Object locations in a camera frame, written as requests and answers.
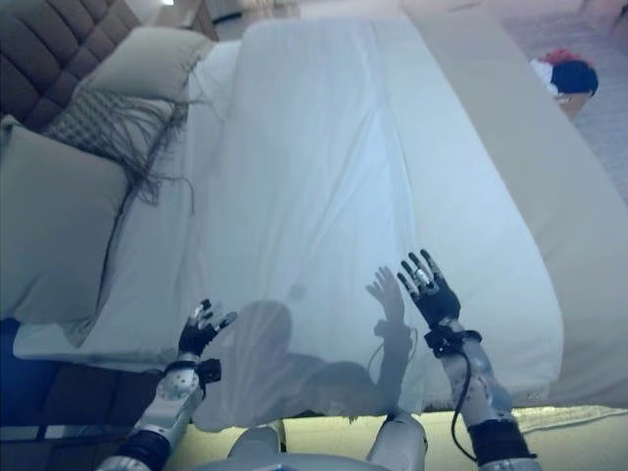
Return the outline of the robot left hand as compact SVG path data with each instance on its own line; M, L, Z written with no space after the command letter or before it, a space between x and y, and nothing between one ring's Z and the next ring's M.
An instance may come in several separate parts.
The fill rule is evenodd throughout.
M205 347L237 318L232 311L216 316L209 299L202 299L188 316L179 337L178 357L199 358Z

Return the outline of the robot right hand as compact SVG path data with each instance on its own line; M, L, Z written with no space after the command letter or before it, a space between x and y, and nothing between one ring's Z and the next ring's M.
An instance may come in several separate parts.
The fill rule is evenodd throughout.
M459 318L461 304L431 254L409 252L396 276L431 330L446 320Z

